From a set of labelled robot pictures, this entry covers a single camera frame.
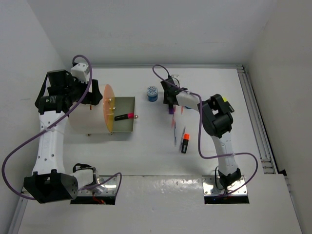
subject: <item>white table surface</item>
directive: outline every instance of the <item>white table surface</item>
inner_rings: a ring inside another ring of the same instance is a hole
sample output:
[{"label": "white table surface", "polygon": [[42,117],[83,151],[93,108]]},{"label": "white table surface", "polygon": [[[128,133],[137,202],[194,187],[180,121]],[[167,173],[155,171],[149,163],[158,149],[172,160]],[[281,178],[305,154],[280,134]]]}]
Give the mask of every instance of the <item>white table surface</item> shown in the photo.
[{"label": "white table surface", "polygon": [[[203,99],[216,93],[224,95],[235,109],[234,151],[251,152],[259,157],[235,69],[170,71],[180,75],[181,86],[198,92]],[[198,113],[193,110],[185,109],[181,116],[178,109],[176,115],[177,135],[181,135],[184,125],[191,134],[187,153],[181,154],[174,147],[172,117],[162,104],[163,94],[160,92],[154,103],[146,98],[146,88],[150,85],[161,91],[151,69],[95,69],[94,78],[100,84],[110,84],[116,96],[135,96],[139,119],[131,134],[65,134],[65,169],[70,172],[80,162],[96,166],[102,175],[120,171],[131,176],[124,177],[115,206],[29,201],[19,234],[301,233],[284,177],[265,175],[261,167],[247,186],[250,204],[204,204],[200,176],[211,174],[217,161],[204,160],[198,155]],[[204,155],[214,155],[213,142],[204,131],[202,142]],[[240,156],[236,160],[248,178],[254,171],[253,159]]]},{"label": "white table surface", "polygon": [[[171,74],[179,75],[182,87],[202,95],[203,100],[214,94],[225,96],[235,109],[232,143],[235,152],[251,152],[259,157],[257,144],[249,114],[243,97],[236,69],[172,68]],[[160,74],[166,73],[157,69]],[[73,135],[67,132],[64,140],[64,166],[70,172],[76,163],[95,166],[101,175],[122,172],[124,175],[185,176],[210,175],[217,166],[217,160],[200,158],[197,150],[199,114],[184,109],[175,114],[177,141],[180,141],[183,127],[190,134],[186,154],[174,146],[172,116],[163,104],[163,90],[151,68],[97,68],[94,79],[99,84],[110,84],[116,97],[135,96],[135,120],[133,133],[104,135]],[[149,102],[146,96],[148,86],[158,87],[156,102]],[[215,155],[214,144],[209,135],[202,131],[202,152]],[[254,160],[250,156],[238,156],[237,162],[245,176],[254,171]]]},{"label": "white table surface", "polygon": [[248,194],[250,204],[205,205],[199,177],[125,176],[115,206],[29,201],[19,234],[301,233],[283,175],[259,174]]}]

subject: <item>orange highlighter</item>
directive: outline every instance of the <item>orange highlighter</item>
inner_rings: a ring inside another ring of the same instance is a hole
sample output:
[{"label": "orange highlighter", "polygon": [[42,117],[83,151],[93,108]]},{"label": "orange highlighter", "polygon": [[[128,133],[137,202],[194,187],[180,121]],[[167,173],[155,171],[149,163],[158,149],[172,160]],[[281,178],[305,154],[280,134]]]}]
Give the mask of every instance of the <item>orange highlighter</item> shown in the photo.
[{"label": "orange highlighter", "polygon": [[183,142],[182,142],[182,150],[181,153],[185,154],[187,150],[187,145],[189,144],[190,134],[184,134]]}]

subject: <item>pink marker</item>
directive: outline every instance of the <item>pink marker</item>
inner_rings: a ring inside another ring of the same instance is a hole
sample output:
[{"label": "pink marker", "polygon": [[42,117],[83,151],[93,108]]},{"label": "pink marker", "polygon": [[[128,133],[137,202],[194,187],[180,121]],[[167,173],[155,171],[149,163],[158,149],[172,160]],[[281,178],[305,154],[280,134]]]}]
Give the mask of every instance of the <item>pink marker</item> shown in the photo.
[{"label": "pink marker", "polygon": [[124,114],[124,115],[120,115],[120,116],[115,116],[115,121],[119,121],[119,120],[124,120],[124,119],[129,119],[129,118],[138,118],[137,115],[135,115],[134,113],[128,113],[128,114]]}]

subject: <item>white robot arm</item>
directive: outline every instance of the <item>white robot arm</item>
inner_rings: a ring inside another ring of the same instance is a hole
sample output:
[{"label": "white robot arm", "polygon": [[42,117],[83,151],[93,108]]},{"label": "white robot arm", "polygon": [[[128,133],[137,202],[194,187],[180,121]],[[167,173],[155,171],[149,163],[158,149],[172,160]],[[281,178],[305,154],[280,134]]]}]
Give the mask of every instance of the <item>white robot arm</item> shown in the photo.
[{"label": "white robot arm", "polygon": [[[65,70],[48,72],[47,78],[51,84],[51,87],[48,87],[49,95],[43,96],[45,80],[35,103],[39,110],[42,130],[68,112],[72,104],[82,97],[87,87],[86,79],[81,80]],[[93,79],[92,92],[88,92],[82,104],[98,105],[102,98],[98,81]],[[96,170],[89,165],[83,164],[80,169],[75,167],[70,175],[65,173],[63,139],[67,120],[68,117],[41,135],[32,176],[24,178],[25,189],[39,203],[75,199],[82,187],[98,184]]]},{"label": "white robot arm", "polygon": [[[182,92],[169,85],[168,82],[178,86],[175,78],[168,77],[166,81],[162,81],[161,85],[164,89],[164,103],[169,105],[169,109],[173,108],[173,105],[180,105],[198,111],[199,98],[197,96]],[[220,183],[224,189],[227,189],[233,182],[241,178],[241,172],[235,161],[231,143],[233,123],[231,112],[234,110],[229,102],[225,102],[219,94],[212,96],[207,101],[203,101],[202,108],[202,124],[205,131],[213,139],[217,155],[232,154],[231,156],[218,158]]]}]

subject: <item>marker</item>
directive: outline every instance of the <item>marker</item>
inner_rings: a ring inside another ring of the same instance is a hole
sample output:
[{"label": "marker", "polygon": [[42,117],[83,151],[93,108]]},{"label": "marker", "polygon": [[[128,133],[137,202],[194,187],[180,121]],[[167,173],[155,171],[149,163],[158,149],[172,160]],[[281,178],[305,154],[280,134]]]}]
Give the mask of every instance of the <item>marker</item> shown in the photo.
[{"label": "marker", "polygon": [[175,122],[175,128],[174,128],[174,135],[175,135],[175,146],[176,146],[176,122]]},{"label": "marker", "polygon": [[184,153],[184,154],[186,153],[187,145],[189,143],[189,139],[190,139],[190,134],[188,134],[188,133],[184,134],[181,153]]},{"label": "marker", "polygon": [[120,116],[115,116],[115,121],[119,121],[119,120],[124,120],[124,119],[129,119],[129,118],[138,118],[137,115],[135,115],[134,113],[128,113],[128,114],[124,114],[124,115],[120,115]]},{"label": "marker", "polygon": [[180,141],[180,146],[179,146],[179,152],[180,152],[181,149],[182,149],[182,144],[183,144],[183,138],[184,138],[184,134],[185,134],[185,129],[186,129],[186,126],[184,126],[184,128],[183,128],[183,132],[182,132],[182,136],[181,136],[181,141]]}]

